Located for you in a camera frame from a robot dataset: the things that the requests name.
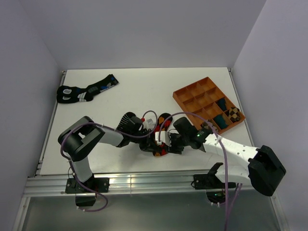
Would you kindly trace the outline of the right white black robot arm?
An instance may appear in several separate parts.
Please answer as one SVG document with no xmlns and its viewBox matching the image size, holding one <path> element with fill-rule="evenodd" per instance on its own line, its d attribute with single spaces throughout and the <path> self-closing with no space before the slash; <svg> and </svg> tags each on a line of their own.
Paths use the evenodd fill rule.
<svg viewBox="0 0 308 231">
<path fill-rule="evenodd" d="M 235 188 L 237 184 L 251 185 L 257 192 L 272 196 L 286 174 L 286 169 L 268 146 L 246 146 L 220 135 L 202 124 L 201 129 L 181 117 L 174 123 L 177 133 L 161 132 L 157 140 L 166 144 L 171 153 L 181 153 L 184 147 L 212 153 L 224 158 L 208 173 L 193 177 L 195 189 Z"/>
</svg>

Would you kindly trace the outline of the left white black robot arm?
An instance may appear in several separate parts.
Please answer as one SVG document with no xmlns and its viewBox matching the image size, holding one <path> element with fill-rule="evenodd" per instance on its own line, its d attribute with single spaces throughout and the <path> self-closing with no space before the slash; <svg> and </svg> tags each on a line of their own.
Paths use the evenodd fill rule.
<svg viewBox="0 0 308 231">
<path fill-rule="evenodd" d="M 82 192 L 98 188 L 90 168 L 88 155 L 98 143 L 114 147 L 124 147 L 129 143 L 145 145 L 155 130 L 156 124 L 150 120 L 145 125 L 143 118 L 128 112 L 122 116 L 116 128 L 98 125 L 90 117 L 84 116 L 58 137 L 61 155 L 73 166 L 72 171 L 78 178 L 76 186 Z"/>
</svg>

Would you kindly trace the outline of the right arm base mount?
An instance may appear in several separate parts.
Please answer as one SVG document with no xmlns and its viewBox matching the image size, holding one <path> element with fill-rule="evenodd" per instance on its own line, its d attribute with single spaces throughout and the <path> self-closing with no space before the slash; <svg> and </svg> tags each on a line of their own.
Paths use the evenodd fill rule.
<svg viewBox="0 0 308 231">
<path fill-rule="evenodd" d="M 191 186 L 196 190 L 225 189 L 225 183 L 215 175 L 195 174 Z"/>
</svg>

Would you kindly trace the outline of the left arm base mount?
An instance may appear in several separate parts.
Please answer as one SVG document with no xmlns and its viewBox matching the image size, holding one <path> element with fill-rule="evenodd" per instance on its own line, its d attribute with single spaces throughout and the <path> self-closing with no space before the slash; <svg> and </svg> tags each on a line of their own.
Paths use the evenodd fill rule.
<svg viewBox="0 0 308 231">
<path fill-rule="evenodd" d="M 109 190 L 109 178 L 90 178 L 88 181 L 82 183 L 82 186 L 75 178 L 69 178 L 66 183 L 66 194 L 90 193 L 92 191 L 99 193 L 107 193 Z"/>
</svg>

